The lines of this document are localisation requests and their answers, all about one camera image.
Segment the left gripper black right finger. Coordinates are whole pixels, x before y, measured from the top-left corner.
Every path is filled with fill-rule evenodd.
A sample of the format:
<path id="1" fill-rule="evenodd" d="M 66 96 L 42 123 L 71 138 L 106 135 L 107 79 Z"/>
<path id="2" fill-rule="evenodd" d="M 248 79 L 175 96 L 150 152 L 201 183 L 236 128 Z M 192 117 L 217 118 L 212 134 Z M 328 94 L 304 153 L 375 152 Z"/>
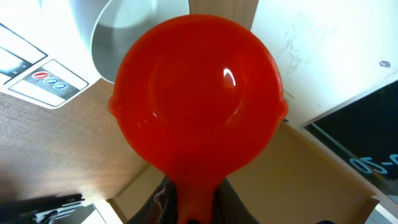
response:
<path id="1" fill-rule="evenodd" d="M 214 223 L 259 224 L 227 179 L 220 183 L 214 193 Z"/>

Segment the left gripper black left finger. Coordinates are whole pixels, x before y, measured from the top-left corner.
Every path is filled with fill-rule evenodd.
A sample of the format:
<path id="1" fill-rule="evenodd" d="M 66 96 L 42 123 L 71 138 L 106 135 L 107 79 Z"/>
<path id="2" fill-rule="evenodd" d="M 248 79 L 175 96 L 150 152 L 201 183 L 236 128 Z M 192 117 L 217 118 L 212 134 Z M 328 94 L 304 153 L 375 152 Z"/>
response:
<path id="1" fill-rule="evenodd" d="M 177 224 L 177 191 L 171 180 L 164 176 L 142 208 L 127 224 Z"/>

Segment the orange measuring scoop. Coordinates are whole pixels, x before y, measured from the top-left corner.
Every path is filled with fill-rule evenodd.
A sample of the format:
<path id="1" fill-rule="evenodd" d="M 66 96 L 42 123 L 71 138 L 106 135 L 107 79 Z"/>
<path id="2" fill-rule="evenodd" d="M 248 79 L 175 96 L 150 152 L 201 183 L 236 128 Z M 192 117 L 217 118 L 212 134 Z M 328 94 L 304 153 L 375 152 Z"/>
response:
<path id="1" fill-rule="evenodd" d="M 264 44 L 243 26 L 193 14 L 132 45 L 109 110 L 130 146 L 177 190 L 177 221 L 211 223 L 214 193 L 268 145 L 289 107 Z"/>

